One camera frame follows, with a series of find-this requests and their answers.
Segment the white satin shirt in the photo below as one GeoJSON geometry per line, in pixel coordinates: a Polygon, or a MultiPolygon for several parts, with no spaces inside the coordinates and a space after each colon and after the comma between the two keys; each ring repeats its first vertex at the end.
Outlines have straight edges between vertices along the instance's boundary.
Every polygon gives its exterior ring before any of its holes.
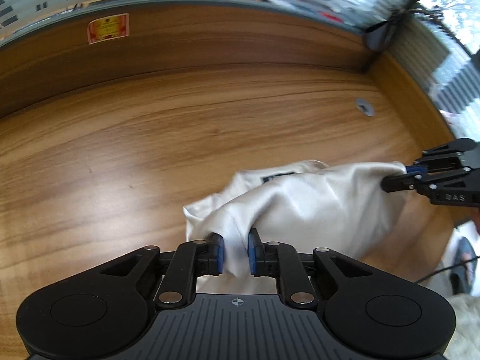
{"type": "Polygon", "coordinates": [[[327,247],[363,257],[394,228],[407,200],[405,192],[384,192],[381,182],[405,172],[398,162],[327,166],[304,160],[235,173],[221,192],[183,208],[187,240],[212,233],[224,239],[223,272],[199,278],[198,292],[275,293],[273,279],[250,273],[252,228],[262,241],[286,243],[298,252],[327,247]]]}

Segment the red yellow sticker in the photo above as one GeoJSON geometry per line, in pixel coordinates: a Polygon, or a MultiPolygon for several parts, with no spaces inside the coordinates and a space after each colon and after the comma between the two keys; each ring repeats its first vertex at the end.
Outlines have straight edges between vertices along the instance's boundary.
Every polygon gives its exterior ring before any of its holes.
{"type": "Polygon", "coordinates": [[[118,14],[95,19],[87,26],[87,39],[90,45],[129,35],[129,14],[118,14]]]}

